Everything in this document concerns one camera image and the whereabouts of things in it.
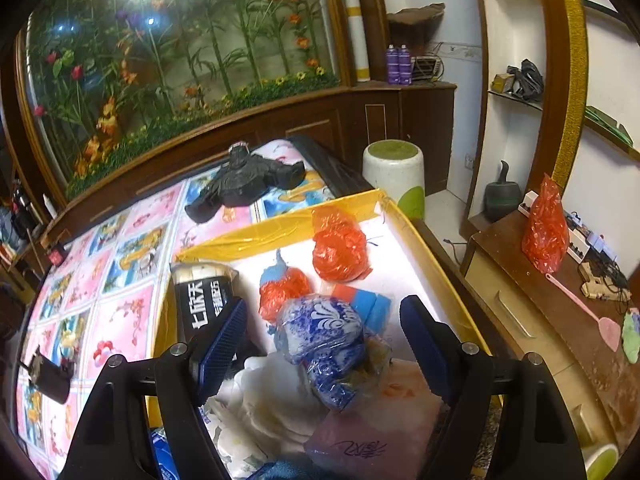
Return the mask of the lemon print tissue pack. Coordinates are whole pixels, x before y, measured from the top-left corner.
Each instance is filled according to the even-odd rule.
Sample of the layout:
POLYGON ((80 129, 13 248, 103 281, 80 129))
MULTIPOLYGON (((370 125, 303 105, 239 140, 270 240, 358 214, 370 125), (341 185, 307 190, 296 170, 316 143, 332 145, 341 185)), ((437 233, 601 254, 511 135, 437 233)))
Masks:
POLYGON ((248 479, 268 462, 236 417, 213 398, 200 408, 209 437, 232 479, 248 479))

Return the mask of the pink tissue pack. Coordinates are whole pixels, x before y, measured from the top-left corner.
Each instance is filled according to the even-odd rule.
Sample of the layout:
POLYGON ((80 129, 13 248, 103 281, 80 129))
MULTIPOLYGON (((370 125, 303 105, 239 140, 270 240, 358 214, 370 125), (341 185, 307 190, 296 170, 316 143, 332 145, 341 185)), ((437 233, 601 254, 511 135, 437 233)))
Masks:
POLYGON ((419 365, 396 359, 376 393, 326 416, 305 452, 321 468, 352 479, 415 479, 443 408, 419 365))

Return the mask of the white cloth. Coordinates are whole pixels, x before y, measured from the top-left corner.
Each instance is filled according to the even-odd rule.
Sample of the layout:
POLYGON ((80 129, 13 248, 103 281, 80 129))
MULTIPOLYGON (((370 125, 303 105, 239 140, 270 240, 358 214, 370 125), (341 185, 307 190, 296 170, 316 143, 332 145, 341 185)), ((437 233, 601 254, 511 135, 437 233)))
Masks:
POLYGON ((212 398, 236 417, 268 462, 303 454, 304 444, 329 413, 304 370, 278 352, 246 359, 212 398))

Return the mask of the blue fluffy cloth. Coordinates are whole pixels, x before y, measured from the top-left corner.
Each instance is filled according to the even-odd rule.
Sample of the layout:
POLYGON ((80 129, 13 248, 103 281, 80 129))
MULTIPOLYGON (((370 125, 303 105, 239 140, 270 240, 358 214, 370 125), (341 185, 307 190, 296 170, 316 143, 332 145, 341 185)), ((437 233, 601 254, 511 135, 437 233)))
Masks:
POLYGON ((256 474, 256 479, 317 480, 326 478, 326 474, 312 463, 278 460, 265 464, 256 474))

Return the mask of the black snack packet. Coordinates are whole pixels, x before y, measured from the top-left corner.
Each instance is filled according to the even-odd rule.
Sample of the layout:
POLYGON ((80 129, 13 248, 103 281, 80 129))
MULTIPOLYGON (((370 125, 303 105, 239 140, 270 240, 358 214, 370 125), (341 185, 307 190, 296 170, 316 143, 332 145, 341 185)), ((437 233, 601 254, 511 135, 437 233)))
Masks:
POLYGON ((175 262, 170 265, 178 316, 178 334, 189 341, 218 318, 234 296, 238 271, 216 261, 175 262))

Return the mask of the red blue sponge pack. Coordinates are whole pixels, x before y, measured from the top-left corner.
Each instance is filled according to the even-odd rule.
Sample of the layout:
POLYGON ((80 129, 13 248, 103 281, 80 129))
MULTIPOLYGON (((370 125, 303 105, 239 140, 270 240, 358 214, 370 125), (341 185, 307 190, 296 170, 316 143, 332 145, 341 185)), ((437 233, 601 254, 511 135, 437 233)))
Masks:
POLYGON ((330 295, 350 304, 368 330, 378 335, 384 333, 390 318, 390 298, 343 284, 335 285, 330 295))

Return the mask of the blue knitted item red bag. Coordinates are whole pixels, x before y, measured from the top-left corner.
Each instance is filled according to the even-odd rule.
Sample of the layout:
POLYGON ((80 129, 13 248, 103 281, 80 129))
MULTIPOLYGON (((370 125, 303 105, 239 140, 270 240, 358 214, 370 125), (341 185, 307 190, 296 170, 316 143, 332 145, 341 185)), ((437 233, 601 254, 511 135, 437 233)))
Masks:
POLYGON ((288 300, 312 293, 311 281, 299 268, 289 266, 276 252, 276 263, 262 272, 259 282, 258 314, 270 325, 277 323, 278 315, 288 300))

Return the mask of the blue white patterned bag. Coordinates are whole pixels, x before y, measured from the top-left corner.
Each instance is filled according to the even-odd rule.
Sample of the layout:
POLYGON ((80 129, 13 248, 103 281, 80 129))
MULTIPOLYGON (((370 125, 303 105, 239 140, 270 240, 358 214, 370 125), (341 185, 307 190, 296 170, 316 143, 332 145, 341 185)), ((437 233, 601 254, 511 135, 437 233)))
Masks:
POLYGON ((354 306, 317 294, 284 304, 274 343, 290 364, 303 367, 314 393, 335 411, 378 388, 392 357, 354 306))

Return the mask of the orange plastic bag bundle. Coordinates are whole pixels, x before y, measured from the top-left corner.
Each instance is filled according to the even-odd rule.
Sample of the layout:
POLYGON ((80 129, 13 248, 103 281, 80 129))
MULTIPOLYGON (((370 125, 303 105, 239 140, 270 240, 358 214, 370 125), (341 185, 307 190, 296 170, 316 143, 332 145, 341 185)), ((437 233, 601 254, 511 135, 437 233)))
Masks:
POLYGON ((334 206, 322 206, 312 213, 311 219, 312 265, 322 280, 348 283, 370 274, 367 237, 352 214, 334 206))

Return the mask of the black cylinder stand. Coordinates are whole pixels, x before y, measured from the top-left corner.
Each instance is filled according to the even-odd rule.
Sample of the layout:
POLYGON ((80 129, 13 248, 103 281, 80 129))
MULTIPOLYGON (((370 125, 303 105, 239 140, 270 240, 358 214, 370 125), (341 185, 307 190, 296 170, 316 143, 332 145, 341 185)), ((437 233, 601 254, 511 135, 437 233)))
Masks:
POLYGON ((66 403, 74 374, 71 362, 55 364, 36 349, 29 363, 20 362, 20 365, 26 370, 29 385, 58 404, 66 403))

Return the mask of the wooden drawer cabinet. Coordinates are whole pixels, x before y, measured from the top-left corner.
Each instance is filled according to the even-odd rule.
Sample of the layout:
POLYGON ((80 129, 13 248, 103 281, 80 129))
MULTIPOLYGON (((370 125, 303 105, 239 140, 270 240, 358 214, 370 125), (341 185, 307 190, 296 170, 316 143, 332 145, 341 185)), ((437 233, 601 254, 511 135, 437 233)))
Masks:
MULTIPOLYGON (((639 429, 639 367, 612 352, 597 323, 538 272, 521 251, 527 219, 512 212, 469 240, 462 273, 517 356, 544 358, 582 445, 614 443, 625 452, 639 429)), ((582 279, 565 257, 555 274, 575 295, 582 279)), ((623 318, 614 304, 586 300, 597 316, 623 318)))

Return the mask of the yellow-rimmed white foam box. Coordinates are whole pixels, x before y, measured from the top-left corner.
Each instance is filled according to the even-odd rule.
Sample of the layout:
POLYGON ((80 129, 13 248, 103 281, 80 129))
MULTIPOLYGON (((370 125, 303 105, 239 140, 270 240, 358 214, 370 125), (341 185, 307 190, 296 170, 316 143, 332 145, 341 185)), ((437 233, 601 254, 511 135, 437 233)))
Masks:
MULTIPOLYGON (((371 271, 347 288, 381 295, 390 304, 372 308, 369 320, 380 320, 380 336, 395 358, 411 361, 412 350, 400 327, 399 303, 419 296, 433 318, 450 325, 461 341, 486 342, 437 259, 437 246, 427 244, 421 221, 410 221, 396 204, 375 190, 332 200, 326 206, 351 214, 367 237, 371 271)), ((202 237, 185 250, 172 250, 165 264, 178 260, 215 260, 236 271, 233 291, 247 304, 249 355, 232 370, 218 398, 205 405, 205 425, 233 479, 246 479, 277 455, 296 458, 303 440, 322 419, 324 409, 302 383, 302 373, 273 356, 271 323, 259 312, 259 280, 275 266, 297 269, 312 292, 329 295, 335 284, 320 278, 312 265, 314 208, 281 214, 263 222, 235 221, 220 237, 202 237)))

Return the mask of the white green stool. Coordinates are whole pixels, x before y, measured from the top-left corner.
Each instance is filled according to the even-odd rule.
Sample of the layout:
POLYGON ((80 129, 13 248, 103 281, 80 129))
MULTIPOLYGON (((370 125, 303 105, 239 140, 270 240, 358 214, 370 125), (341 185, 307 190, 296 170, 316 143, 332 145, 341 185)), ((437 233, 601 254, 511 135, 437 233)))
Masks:
POLYGON ((362 156, 362 176, 390 196, 409 219, 424 219, 424 157, 416 144, 397 139, 369 144, 362 156))

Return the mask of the dark wooden sideboard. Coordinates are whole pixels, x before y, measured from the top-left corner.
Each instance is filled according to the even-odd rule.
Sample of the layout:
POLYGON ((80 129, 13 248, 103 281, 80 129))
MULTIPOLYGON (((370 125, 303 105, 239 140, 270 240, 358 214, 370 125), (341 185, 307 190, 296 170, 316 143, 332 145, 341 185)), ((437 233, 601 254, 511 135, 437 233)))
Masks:
POLYGON ((451 82, 401 87, 372 81, 242 110, 160 144, 96 182, 49 224, 47 237, 67 240, 85 232, 189 172, 219 162, 236 141, 256 148, 308 136, 358 170, 370 143, 407 140, 423 152, 425 192, 437 193, 448 182, 456 90, 451 82))

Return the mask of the white yellow rolled poster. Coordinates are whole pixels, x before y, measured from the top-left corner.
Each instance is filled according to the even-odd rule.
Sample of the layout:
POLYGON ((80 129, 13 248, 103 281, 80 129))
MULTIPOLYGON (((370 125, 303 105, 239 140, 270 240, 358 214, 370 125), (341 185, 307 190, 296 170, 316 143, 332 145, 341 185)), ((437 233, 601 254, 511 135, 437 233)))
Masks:
POLYGON ((358 82, 367 82, 371 77, 360 0, 344 0, 344 5, 354 52, 356 78, 358 82))

